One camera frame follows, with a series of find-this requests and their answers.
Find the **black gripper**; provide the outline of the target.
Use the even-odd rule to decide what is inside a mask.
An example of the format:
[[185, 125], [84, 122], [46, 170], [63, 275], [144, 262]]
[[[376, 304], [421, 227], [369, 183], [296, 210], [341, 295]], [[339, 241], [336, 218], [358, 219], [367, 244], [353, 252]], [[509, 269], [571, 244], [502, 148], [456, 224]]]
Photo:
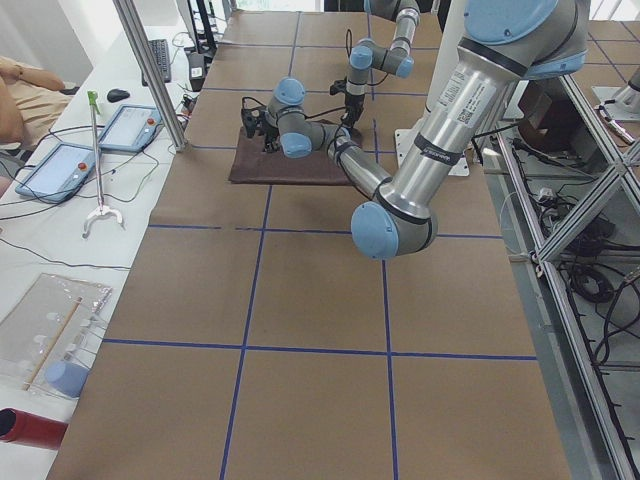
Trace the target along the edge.
[[264, 132], [264, 152], [276, 153], [279, 151], [279, 130], [270, 124], [263, 126]]
[[345, 111], [340, 117], [340, 124], [352, 131], [364, 111], [365, 94], [344, 94]]

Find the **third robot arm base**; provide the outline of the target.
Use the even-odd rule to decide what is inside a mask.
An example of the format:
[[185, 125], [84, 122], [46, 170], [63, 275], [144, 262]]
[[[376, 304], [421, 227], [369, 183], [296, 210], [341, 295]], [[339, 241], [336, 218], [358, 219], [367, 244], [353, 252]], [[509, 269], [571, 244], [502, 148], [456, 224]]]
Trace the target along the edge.
[[623, 87], [593, 86], [599, 103], [594, 107], [605, 126], [626, 145], [636, 139], [622, 126], [624, 122], [639, 122], [639, 69]]

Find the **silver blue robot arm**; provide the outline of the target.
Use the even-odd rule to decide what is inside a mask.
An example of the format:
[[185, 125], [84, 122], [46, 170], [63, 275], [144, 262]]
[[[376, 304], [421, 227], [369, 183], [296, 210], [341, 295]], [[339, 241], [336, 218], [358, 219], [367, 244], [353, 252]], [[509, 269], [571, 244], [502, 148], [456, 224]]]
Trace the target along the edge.
[[331, 94], [343, 92], [345, 113], [341, 123], [353, 128], [364, 110], [367, 82], [371, 70], [406, 78], [413, 70], [411, 45], [420, 23], [420, 8], [416, 1], [364, 1], [364, 10], [374, 16], [393, 21], [395, 32], [389, 47], [378, 45], [371, 38], [362, 38], [349, 53], [345, 79], [332, 85]]
[[468, 1], [461, 11], [451, 12], [448, 22], [463, 24], [457, 65], [394, 174], [365, 154], [349, 131], [371, 70], [400, 77], [411, 72], [410, 49], [420, 11], [413, 1], [369, 1], [365, 8], [394, 21], [395, 38], [386, 49], [367, 38], [353, 48], [341, 122], [309, 121], [302, 108], [303, 85], [285, 77], [264, 108], [262, 123], [285, 156], [296, 159], [323, 150], [344, 171], [366, 198], [351, 219], [355, 245], [370, 258], [389, 259], [421, 251], [433, 241], [437, 222], [430, 201], [510, 84], [558, 77], [583, 66], [590, 5]]

